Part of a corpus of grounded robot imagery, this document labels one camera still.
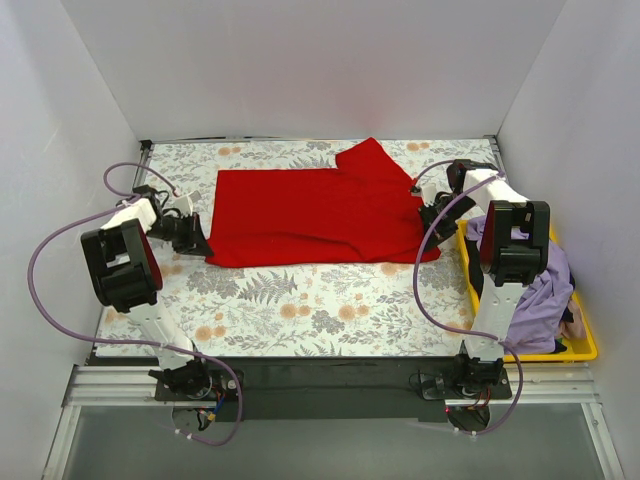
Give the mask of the red t shirt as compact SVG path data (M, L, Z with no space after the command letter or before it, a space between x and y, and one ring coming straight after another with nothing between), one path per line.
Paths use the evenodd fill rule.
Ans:
M414 263L424 236L413 179L373 138L333 168L221 170L209 264Z

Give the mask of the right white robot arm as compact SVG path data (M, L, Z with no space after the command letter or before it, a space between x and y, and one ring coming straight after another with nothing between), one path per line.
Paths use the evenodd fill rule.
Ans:
M459 219L478 207L485 214L479 248L484 280L473 326L463 331L459 353L437 372L417 375L427 400L488 395L493 387L507 384L507 333L520 297L547 267L550 236L549 205L518 194L496 166L467 159L442 165L448 191L427 195L417 181L410 188L424 201L419 209L424 236L416 259L451 238Z

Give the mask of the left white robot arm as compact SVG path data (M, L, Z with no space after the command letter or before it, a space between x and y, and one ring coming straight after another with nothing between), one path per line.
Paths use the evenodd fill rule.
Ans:
M181 195L167 209L160 195L148 185L135 188L134 198L102 227L84 233L81 244L100 303L125 315L152 343L159 369L149 375L175 394L200 400L212 391L213 377L159 297L163 277L148 239L168 242L180 255L214 252L194 210L200 193Z

